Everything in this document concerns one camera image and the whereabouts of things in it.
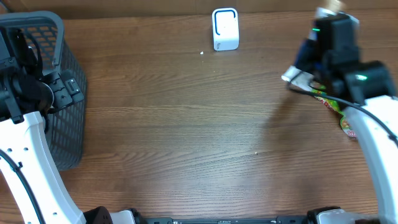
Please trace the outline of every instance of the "snack package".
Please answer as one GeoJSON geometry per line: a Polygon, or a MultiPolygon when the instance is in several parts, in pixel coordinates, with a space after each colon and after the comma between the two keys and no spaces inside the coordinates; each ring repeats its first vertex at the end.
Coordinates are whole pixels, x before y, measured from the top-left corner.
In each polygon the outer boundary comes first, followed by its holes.
{"type": "MultiPolygon", "coordinates": [[[[296,74],[301,72],[295,66],[291,66],[284,75],[282,75],[282,79],[284,81],[289,82],[296,74]]],[[[313,93],[318,93],[321,95],[326,95],[325,92],[321,91],[325,89],[324,86],[319,85],[318,83],[312,82],[313,75],[307,72],[303,72],[299,77],[297,77],[292,84],[305,90],[311,91],[313,93]]],[[[317,100],[321,101],[329,110],[339,113],[342,117],[340,119],[340,127],[341,129],[348,135],[348,137],[356,139],[356,135],[354,131],[351,129],[351,126],[348,124],[344,112],[342,112],[338,106],[338,103],[334,100],[328,100],[321,97],[315,97],[317,100]]]]}

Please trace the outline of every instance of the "white container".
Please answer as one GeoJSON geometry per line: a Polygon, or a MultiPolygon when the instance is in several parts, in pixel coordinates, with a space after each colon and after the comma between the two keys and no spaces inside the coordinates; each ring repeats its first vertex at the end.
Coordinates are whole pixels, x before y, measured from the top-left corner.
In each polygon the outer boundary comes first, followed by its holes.
{"type": "Polygon", "coordinates": [[[216,51],[235,50],[239,46],[238,12],[233,8],[213,11],[213,40],[216,51]]]}

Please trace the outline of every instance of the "wooden table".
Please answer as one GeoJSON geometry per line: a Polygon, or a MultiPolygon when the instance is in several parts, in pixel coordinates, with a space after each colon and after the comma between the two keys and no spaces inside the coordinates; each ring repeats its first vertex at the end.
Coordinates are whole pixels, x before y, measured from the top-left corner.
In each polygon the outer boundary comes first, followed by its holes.
{"type": "MultiPolygon", "coordinates": [[[[397,79],[396,11],[352,14],[363,59],[385,62],[397,79]]],[[[89,84],[83,160],[61,173],[79,208],[174,218],[327,205],[376,213],[358,143],[325,106],[280,79],[312,17],[241,14],[240,46],[230,52],[214,52],[210,16],[65,21],[89,84]]],[[[0,222],[21,220],[1,177],[0,222]]]]}

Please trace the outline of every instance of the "basket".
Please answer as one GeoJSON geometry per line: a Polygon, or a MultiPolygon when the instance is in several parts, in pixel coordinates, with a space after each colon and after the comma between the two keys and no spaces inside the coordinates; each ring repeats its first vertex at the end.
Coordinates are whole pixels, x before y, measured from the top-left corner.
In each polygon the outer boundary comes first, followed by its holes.
{"type": "MultiPolygon", "coordinates": [[[[86,95],[85,74],[63,38],[63,22],[59,16],[48,11],[3,14],[0,15],[0,26],[16,27],[29,32],[40,46],[43,74],[70,72],[86,95]]],[[[37,53],[32,41],[25,38],[37,53]]],[[[74,168],[81,160],[85,108],[86,99],[55,114],[49,114],[46,139],[58,170],[74,168]]]]}

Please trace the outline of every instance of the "green indicator light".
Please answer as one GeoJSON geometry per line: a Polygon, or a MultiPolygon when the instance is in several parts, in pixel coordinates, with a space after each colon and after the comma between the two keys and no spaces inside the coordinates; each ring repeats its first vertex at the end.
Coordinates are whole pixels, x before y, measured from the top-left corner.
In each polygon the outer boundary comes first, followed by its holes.
{"type": "Polygon", "coordinates": [[[364,76],[364,75],[355,75],[355,78],[356,78],[357,80],[361,80],[361,81],[365,81],[365,80],[368,79],[368,78],[367,78],[366,76],[364,76]]]}

